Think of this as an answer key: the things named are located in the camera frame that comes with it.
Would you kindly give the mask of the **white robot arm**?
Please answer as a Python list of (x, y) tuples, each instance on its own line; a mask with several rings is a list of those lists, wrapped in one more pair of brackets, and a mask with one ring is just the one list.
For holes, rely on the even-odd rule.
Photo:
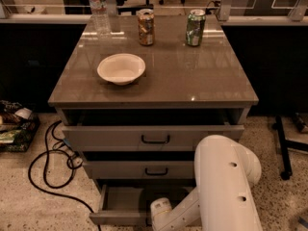
[(179, 231), (200, 220), (203, 231), (263, 231), (251, 193), (261, 173), (250, 149), (225, 136), (204, 138), (194, 154), (196, 187), (176, 207), (165, 197), (153, 201), (153, 230)]

